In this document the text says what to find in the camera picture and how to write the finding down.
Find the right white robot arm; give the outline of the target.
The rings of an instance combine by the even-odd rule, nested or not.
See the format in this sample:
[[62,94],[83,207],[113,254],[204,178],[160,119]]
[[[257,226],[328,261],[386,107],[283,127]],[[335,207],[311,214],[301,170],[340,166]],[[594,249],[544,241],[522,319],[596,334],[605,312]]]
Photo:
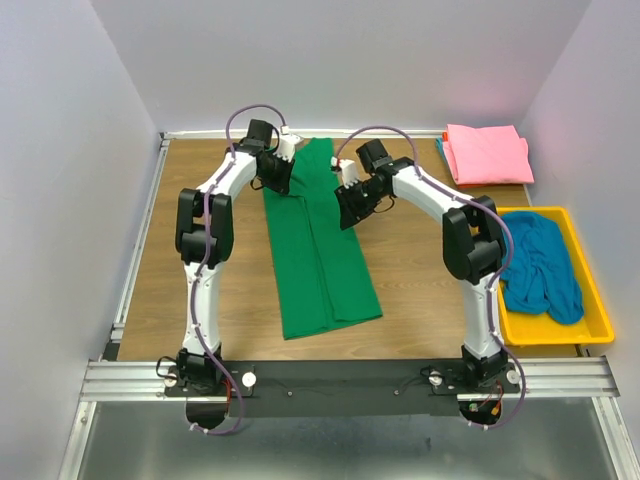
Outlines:
[[485,390],[508,367],[497,301],[507,245],[494,201],[453,190],[408,157],[392,158],[377,139],[356,154],[368,174],[365,180],[354,161],[337,156],[330,161],[341,178],[335,190],[340,228],[349,229],[371,216],[385,197],[405,200],[439,222],[443,262],[463,294],[466,334],[460,379],[471,391]]

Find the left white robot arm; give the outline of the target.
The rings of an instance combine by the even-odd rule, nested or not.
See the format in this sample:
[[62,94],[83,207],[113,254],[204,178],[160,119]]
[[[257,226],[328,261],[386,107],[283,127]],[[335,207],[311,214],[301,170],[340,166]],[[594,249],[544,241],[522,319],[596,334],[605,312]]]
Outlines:
[[176,370],[179,380],[201,395],[214,393],[227,378],[221,369],[218,313],[221,274],[234,245],[234,200],[254,181],[287,194],[300,142],[286,124],[253,119],[214,173],[179,193],[175,247],[187,283],[187,326]]

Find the green t shirt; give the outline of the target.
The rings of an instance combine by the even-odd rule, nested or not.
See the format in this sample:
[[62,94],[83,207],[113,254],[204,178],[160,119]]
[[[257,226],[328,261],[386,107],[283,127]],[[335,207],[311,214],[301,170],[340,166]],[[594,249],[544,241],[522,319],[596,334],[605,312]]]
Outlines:
[[295,157],[287,195],[263,191],[283,337],[308,337],[383,316],[352,229],[340,228],[329,138]]

